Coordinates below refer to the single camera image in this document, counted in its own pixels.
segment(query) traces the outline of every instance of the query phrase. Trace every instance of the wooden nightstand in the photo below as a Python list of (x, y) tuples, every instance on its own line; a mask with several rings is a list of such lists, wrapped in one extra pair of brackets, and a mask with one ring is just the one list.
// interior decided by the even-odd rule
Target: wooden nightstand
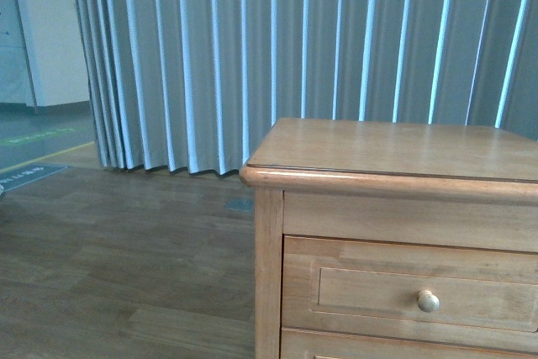
[(538, 356), (538, 144), (281, 119), (256, 187), (256, 359)]

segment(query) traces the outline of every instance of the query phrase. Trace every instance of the curtain fold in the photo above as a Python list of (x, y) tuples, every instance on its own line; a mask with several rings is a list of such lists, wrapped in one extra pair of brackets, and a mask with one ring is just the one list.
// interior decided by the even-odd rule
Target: curtain fold
[(538, 0), (77, 0), (101, 162), (238, 169), (280, 117), (538, 138)]

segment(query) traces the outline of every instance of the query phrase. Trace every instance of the gray curtain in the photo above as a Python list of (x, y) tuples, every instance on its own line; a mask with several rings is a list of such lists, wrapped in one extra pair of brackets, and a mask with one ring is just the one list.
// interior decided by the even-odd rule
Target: gray curtain
[(538, 138), (538, 0), (77, 0), (105, 166), (238, 169), (279, 117)]

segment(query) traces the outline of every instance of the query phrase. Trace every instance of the drawer knob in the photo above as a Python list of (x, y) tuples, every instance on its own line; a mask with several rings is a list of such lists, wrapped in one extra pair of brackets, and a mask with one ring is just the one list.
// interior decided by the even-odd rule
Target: drawer knob
[(431, 313), (439, 308), (439, 299), (429, 290), (421, 290), (419, 292), (419, 309), (425, 313)]

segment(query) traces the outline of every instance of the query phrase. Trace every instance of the floor plank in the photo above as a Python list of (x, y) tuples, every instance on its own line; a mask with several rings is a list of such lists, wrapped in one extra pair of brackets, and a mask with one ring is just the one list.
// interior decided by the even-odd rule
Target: floor plank
[(0, 357), (253, 357), (237, 178), (72, 167), (0, 201)]

